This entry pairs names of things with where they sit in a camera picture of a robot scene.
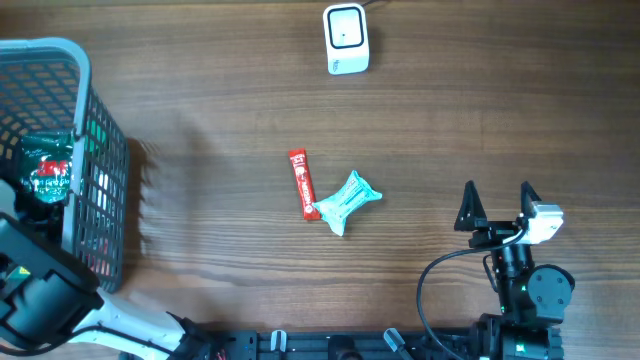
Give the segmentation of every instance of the green snack bag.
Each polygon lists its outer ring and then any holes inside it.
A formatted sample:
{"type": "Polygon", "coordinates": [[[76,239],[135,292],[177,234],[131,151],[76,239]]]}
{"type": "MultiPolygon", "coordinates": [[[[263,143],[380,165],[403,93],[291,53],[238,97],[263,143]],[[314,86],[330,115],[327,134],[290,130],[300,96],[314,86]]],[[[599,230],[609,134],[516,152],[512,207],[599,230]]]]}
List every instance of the green snack bag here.
{"type": "Polygon", "coordinates": [[[63,200],[71,185],[72,130],[32,132],[22,136],[20,181],[46,203],[63,200]]]}

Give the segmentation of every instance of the plastic wrapper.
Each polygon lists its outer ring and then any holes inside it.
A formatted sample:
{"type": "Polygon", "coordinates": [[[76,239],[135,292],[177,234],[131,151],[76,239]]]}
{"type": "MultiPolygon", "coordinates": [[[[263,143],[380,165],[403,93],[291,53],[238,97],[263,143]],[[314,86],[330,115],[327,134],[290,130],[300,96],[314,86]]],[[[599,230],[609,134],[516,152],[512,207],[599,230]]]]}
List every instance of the plastic wrapper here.
{"type": "Polygon", "coordinates": [[[353,170],[347,183],[332,196],[316,202],[313,206],[322,215],[331,231],[342,236],[347,217],[369,201],[382,199],[382,194],[373,190],[369,183],[353,170]]]}
{"type": "Polygon", "coordinates": [[[74,143],[71,130],[28,133],[20,141],[21,183],[45,203],[64,200],[71,185],[74,143]]]}

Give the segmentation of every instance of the packaged snack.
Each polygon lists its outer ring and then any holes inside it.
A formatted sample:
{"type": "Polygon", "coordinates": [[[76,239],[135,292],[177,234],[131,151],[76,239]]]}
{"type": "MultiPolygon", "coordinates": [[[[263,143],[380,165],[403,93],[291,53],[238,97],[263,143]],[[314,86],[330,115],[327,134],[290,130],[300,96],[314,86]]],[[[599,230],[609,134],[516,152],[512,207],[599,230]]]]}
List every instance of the packaged snack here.
{"type": "Polygon", "coordinates": [[[293,165],[293,173],[298,183],[302,217],[305,220],[320,220],[320,213],[313,207],[316,195],[313,192],[306,151],[304,149],[291,150],[289,151],[289,159],[291,160],[291,165],[293,165]]]}
{"type": "Polygon", "coordinates": [[[342,236],[347,224],[347,216],[369,201],[382,199],[382,194],[373,190],[369,184],[353,170],[347,183],[332,196],[314,203],[322,214],[322,220],[329,223],[331,231],[342,236]]]}
{"type": "Polygon", "coordinates": [[[20,181],[37,199],[63,200],[71,185],[74,138],[71,130],[32,132],[21,138],[20,181]]]}

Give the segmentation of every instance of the teal wrapped candy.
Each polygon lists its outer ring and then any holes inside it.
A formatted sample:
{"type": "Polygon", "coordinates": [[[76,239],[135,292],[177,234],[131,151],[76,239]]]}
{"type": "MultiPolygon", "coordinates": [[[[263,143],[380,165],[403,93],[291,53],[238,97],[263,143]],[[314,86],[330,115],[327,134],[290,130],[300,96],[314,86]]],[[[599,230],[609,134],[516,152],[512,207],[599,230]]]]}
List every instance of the teal wrapped candy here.
{"type": "Polygon", "coordinates": [[[366,180],[353,170],[347,183],[332,196],[313,203],[326,221],[331,231],[342,236],[347,224],[347,216],[369,201],[382,199],[382,194],[373,190],[366,180]]]}

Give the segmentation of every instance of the white device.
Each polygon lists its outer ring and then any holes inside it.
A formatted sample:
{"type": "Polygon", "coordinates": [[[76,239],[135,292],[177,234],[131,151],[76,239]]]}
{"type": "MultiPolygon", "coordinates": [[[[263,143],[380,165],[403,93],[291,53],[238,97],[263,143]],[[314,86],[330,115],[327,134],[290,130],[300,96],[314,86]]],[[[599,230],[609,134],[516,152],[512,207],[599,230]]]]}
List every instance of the white device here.
{"type": "Polygon", "coordinates": [[[360,4],[331,5],[323,15],[329,74],[362,72],[369,67],[369,36],[360,4]]]}

